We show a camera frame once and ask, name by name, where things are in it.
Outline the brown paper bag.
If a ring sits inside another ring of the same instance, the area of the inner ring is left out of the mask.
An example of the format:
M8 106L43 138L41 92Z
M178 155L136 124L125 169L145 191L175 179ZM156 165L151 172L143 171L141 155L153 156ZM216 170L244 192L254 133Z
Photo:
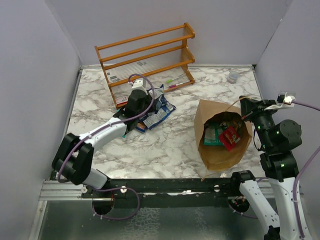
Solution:
M253 137L252 125L242 120L239 107L204 99L196 110L194 133L205 177L238 164Z

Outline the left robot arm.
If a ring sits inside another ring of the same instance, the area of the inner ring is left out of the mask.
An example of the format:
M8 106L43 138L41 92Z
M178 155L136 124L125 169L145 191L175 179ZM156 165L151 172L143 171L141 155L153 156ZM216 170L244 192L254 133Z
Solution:
M57 180L60 183L70 181L74 185L91 186L97 196L106 197L111 186L104 173L92 168L94 153L135 129L139 118L153 108L154 98L154 90L151 93L141 89L132 90L127 104L108 122L84 134L68 133L51 165L57 172Z

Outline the blue Burts chips bag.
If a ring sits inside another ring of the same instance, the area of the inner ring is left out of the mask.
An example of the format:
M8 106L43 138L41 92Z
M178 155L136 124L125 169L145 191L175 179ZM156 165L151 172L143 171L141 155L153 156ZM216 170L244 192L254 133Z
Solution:
M137 123L135 129L141 133L145 133L148 130L148 127L144 124L144 120L147 118L147 115L142 116Z

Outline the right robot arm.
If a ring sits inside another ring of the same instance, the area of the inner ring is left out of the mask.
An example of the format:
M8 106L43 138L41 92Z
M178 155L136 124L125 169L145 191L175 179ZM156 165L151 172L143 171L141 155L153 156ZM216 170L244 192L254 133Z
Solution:
M260 163L277 209L270 205L249 170L232 174L230 191L244 196L263 228L265 240L311 240L300 197L300 178L320 150L316 149L299 169L292 150L302 144L301 126L290 119L278 124L273 120L278 110L293 108L301 102L289 92L280 93L277 100L256 100L248 96L240 96L238 100L241 119L254 125L260 140Z

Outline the blue white snack bag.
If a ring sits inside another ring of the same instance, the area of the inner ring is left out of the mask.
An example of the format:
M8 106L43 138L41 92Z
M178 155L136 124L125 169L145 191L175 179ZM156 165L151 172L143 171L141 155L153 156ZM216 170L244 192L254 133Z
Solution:
M141 118L142 123L151 130L162 123L176 107L165 98L164 85L154 89L153 111Z

